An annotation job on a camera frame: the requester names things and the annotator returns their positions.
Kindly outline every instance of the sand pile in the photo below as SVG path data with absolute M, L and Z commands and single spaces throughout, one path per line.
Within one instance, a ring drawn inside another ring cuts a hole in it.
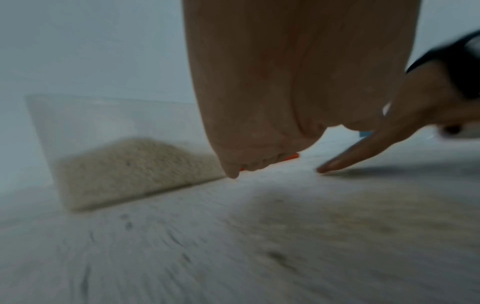
M 53 165 L 67 208 L 82 210 L 223 178 L 214 155 L 152 139 L 127 139 Z

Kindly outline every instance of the finger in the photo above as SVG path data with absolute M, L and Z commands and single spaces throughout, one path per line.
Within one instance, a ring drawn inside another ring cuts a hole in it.
M 435 109 L 427 124 L 451 125 L 480 121 L 480 103 L 452 103 Z
M 240 174 L 240 166 L 220 162 L 220 166 L 228 178 L 236 179 Z
M 367 160 L 379 155 L 391 145 L 403 141 L 413 135 L 421 125 L 419 123 L 409 122 L 401 128 L 385 128 L 382 131 L 375 131 L 368 137 L 360 140 L 339 156 L 324 163 L 317 168 L 318 173 L 328 173 L 331 171 L 342 170 L 361 161 Z

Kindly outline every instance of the hand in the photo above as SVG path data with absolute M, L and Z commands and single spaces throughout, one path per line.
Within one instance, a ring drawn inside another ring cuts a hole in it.
M 427 125 L 463 124 L 479 120 L 480 103 L 462 100 L 450 83 L 443 65 L 432 62 L 407 75 L 378 129 L 317 168 L 317 172 L 341 170 L 372 158 Z

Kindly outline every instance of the table surface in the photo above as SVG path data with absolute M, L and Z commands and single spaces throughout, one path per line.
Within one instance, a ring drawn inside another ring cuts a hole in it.
M 365 191 L 422 191 L 452 213 L 471 210 L 475 225 L 479 148 L 398 145 L 315 174 L 332 152 L 90 213 L 63 211 L 53 192 L 10 198 L 0 209 L 0 302 L 479 303 L 475 240 L 332 243 L 304 233 L 323 207 Z

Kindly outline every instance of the transparent plastic container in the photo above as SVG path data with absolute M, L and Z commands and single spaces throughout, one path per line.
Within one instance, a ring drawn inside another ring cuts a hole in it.
M 224 177 L 196 104 L 61 95 L 26 103 L 69 209 Z

